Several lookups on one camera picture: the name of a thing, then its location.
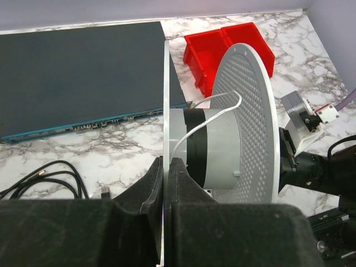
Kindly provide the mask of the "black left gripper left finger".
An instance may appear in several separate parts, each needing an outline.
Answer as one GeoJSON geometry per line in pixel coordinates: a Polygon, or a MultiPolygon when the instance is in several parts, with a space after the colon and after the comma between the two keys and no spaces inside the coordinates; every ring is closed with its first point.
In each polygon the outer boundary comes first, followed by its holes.
{"type": "Polygon", "coordinates": [[[156,266],[162,158],[116,198],[1,202],[2,266],[156,266]]]}

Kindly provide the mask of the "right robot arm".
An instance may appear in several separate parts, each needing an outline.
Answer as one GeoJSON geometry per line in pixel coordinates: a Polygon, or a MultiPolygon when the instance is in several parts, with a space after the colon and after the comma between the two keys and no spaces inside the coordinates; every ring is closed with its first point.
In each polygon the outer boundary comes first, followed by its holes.
{"type": "Polygon", "coordinates": [[[297,154],[288,130],[280,128],[279,189],[293,185],[338,196],[338,207],[309,218],[317,248],[327,266],[355,266],[355,146],[333,149],[351,135],[328,148],[326,156],[297,154]]]}

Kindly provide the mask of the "grey perforated cable spool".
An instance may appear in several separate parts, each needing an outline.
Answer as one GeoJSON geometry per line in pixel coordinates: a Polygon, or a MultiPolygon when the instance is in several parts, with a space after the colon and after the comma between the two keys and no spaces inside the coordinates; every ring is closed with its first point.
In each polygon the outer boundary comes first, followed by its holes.
{"type": "Polygon", "coordinates": [[[257,51],[237,43],[225,52],[207,109],[171,109],[168,81],[165,76],[164,183],[172,159],[179,157],[190,176],[220,203],[274,203],[280,164],[278,120],[257,51]]]}

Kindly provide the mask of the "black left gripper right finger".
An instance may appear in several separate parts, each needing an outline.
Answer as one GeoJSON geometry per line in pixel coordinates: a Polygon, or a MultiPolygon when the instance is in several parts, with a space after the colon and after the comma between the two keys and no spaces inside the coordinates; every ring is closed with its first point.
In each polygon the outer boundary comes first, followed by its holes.
{"type": "Polygon", "coordinates": [[[166,266],[323,266],[304,214],[280,204],[220,204],[173,159],[165,184],[166,266]]]}

